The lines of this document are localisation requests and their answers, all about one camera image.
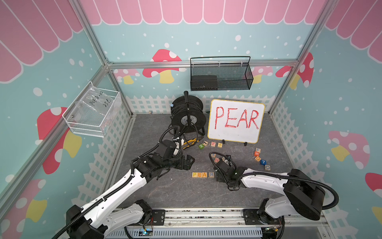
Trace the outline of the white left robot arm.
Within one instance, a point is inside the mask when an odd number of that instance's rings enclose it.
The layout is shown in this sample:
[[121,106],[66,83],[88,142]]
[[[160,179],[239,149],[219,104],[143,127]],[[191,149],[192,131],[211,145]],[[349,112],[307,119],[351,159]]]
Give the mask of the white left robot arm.
[[131,163],[131,169],[108,190],[82,207],[71,207],[66,213],[66,226],[54,238],[67,233],[71,239],[103,239],[132,224],[142,227],[151,225],[153,209],[144,200],[138,200],[119,211],[117,207],[152,179],[163,176],[163,170],[190,170],[194,162],[193,157],[182,154],[178,157],[163,157],[158,153],[150,153],[136,158]]

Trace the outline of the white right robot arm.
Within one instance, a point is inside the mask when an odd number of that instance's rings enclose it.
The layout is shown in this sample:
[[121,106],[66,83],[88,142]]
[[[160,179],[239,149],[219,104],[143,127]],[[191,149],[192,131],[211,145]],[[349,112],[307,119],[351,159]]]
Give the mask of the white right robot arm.
[[212,163],[218,177],[230,191],[245,187],[280,194],[276,199],[266,198],[262,201],[255,213],[262,224],[281,221],[284,216],[290,215],[318,221],[323,210],[339,203],[339,195],[333,188],[312,180],[298,169],[292,169],[289,173],[269,173],[237,167],[232,161],[221,158],[214,159]]

